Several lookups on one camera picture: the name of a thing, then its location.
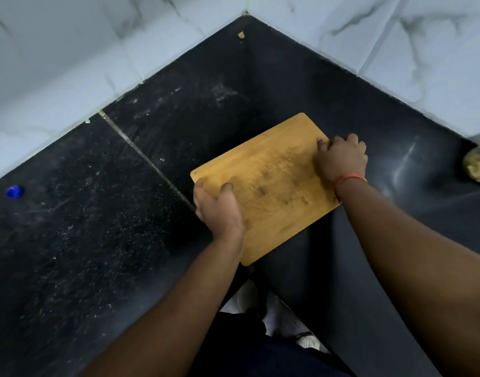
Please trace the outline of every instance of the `person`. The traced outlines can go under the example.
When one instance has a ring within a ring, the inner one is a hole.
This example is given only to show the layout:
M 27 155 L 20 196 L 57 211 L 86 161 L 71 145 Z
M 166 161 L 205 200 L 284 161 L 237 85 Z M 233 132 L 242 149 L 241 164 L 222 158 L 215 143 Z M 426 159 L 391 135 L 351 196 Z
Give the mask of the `person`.
M 425 227 L 369 185 L 366 145 L 357 135 L 317 139 L 317 147 L 322 177 L 338 180 L 336 195 L 369 265 L 419 344 L 444 376 L 480 376 L 480 255 Z M 206 344 L 214 343 L 207 331 L 214 330 L 242 255 L 243 216 L 231 184 L 213 197 L 199 180 L 194 202 L 212 243 L 83 375 L 345 375 L 306 349 L 259 335 L 245 320 L 200 362 Z M 236 335 L 238 341 L 228 340 Z

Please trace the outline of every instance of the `person's left hand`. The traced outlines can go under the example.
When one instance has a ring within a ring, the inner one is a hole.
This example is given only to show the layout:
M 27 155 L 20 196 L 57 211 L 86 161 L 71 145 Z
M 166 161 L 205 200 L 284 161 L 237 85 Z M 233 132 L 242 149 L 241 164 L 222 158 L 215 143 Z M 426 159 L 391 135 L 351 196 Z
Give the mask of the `person's left hand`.
M 193 189 L 193 201 L 196 215 L 205 222 L 214 240 L 243 238 L 243 214 L 233 184 L 224 184 L 219 195 L 213 197 L 203 188 L 200 178 Z

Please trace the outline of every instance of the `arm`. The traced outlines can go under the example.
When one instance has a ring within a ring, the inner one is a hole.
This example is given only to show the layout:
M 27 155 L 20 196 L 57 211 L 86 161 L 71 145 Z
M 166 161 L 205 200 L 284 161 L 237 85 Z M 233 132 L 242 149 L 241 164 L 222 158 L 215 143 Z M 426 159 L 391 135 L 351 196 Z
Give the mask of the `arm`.
M 366 146 L 351 134 L 318 141 L 330 181 L 365 174 Z M 480 376 L 480 255 L 398 209 L 363 180 L 337 186 L 367 260 L 402 319 L 444 375 Z
M 243 241 L 243 216 L 231 184 L 214 198 L 199 180 L 194 201 L 213 242 L 158 304 L 93 361 L 84 377 L 187 374 L 233 280 Z

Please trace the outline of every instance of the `forearm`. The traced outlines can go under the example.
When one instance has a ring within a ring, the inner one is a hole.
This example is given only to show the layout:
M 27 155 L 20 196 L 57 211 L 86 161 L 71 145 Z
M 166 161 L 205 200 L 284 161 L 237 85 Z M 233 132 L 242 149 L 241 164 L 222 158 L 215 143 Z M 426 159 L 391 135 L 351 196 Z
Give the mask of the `forearm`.
M 371 268 L 429 355 L 455 374 L 480 370 L 480 256 L 365 181 L 346 180 L 337 193 Z
M 186 375 L 235 275 L 241 249 L 241 237 L 212 242 L 161 302 L 83 375 Z

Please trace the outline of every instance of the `black fabric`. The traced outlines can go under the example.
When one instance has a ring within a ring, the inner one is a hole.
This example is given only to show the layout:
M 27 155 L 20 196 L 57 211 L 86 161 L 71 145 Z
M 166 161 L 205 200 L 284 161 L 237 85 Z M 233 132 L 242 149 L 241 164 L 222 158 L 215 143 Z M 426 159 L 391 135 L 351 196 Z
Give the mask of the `black fabric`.
M 349 374 L 330 366 L 315 349 L 266 335 L 256 311 L 245 314 L 218 313 L 207 333 L 189 376 L 323 376 Z

